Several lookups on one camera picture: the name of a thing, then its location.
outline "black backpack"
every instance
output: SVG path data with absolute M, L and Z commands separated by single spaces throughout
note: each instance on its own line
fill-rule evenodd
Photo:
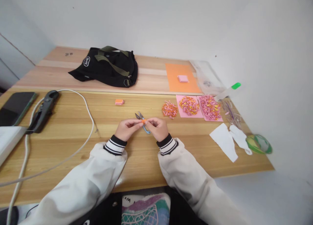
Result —
M 111 46 L 90 48 L 82 64 L 69 74 L 79 81 L 98 80 L 115 87 L 130 87 L 136 83 L 138 65 L 133 51 L 115 52 Z

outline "orange paper sheet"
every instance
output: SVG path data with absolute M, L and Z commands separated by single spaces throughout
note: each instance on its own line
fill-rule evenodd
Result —
M 171 92 L 202 93 L 197 85 L 197 80 L 192 74 L 190 66 L 170 63 L 166 63 L 165 66 Z M 179 82 L 178 75 L 188 76 L 189 82 Z

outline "hand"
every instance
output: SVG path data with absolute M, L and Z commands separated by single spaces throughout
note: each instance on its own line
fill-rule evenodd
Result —
M 158 142 L 163 141 L 169 135 L 166 121 L 160 118 L 153 117 L 147 119 L 146 126 Z
M 141 123 L 141 120 L 138 119 L 123 120 L 118 124 L 117 130 L 115 132 L 115 137 L 124 142 L 127 142 L 132 134 L 135 133 L 142 126 L 143 123 Z

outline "smartphone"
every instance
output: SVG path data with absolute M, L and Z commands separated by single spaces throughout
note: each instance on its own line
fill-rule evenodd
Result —
M 0 109 L 0 126 L 15 126 L 36 99 L 35 92 L 14 93 Z

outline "white sleeve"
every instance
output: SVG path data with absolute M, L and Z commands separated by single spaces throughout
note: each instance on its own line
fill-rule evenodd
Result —
M 171 135 L 157 142 L 163 176 L 209 225 L 246 225 L 248 222 L 213 178 L 199 165 L 184 144 Z
M 97 143 L 88 160 L 72 169 L 21 224 L 70 224 L 109 196 L 127 160 L 126 146 Z

